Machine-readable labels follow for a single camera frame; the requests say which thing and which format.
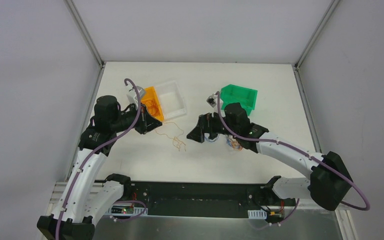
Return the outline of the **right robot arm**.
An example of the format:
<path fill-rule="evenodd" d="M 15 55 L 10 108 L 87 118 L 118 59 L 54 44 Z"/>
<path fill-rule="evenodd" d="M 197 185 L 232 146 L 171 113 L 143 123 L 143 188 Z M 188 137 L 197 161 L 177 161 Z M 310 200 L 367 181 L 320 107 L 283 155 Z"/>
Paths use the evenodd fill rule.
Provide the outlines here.
<path fill-rule="evenodd" d="M 239 103 L 228 104 L 225 116 L 201 114 L 187 139 L 203 143 L 218 135 L 232 136 L 239 145 L 257 154 L 274 158 L 303 176 L 274 176 L 263 187 L 264 200 L 276 205 L 283 199 L 311 199 L 320 207 L 334 211 L 350 190 L 352 178 L 341 157 L 335 152 L 322 154 L 296 146 L 267 128 L 253 123 Z"/>

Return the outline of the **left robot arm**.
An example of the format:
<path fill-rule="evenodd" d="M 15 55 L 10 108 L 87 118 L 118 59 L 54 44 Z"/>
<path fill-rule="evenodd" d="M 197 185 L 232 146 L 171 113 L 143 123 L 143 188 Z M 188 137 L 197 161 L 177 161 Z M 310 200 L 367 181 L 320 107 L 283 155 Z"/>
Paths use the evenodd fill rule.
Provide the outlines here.
<path fill-rule="evenodd" d="M 95 229 L 116 201 L 127 202 L 133 189 L 131 179 L 114 173 L 102 189 L 88 200 L 97 174 L 110 154 L 117 134 L 130 130 L 146 134 L 162 126 L 144 103 L 122 109 L 117 98 L 104 95 L 96 100 L 94 115 L 80 136 L 76 160 L 66 187 L 50 215 L 40 216 L 38 230 L 48 240 L 91 240 Z"/>

